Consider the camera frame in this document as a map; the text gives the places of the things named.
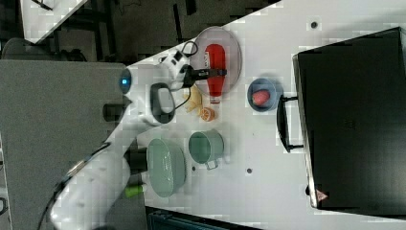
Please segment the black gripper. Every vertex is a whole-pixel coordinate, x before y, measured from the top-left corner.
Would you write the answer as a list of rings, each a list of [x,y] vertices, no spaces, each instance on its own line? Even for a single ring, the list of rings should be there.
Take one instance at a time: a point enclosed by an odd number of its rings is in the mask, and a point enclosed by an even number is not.
[[[183,86],[192,87],[196,81],[203,81],[208,79],[209,77],[226,76],[227,70],[226,69],[194,70],[191,66],[185,65],[182,68],[182,74],[184,75]]]

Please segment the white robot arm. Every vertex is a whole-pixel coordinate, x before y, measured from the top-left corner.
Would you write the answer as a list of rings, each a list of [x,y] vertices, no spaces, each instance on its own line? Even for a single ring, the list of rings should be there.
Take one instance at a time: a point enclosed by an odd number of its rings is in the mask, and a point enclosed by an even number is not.
[[[99,230],[124,191],[130,167],[124,158],[138,135],[175,116],[172,94],[196,81],[224,77],[224,67],[190,65],[189,56],[176,51],[156,64],[125,67],[119,86],[129,105],[101,146],[71,168],[57,184],[51,199],[50,221],[56,230]]]

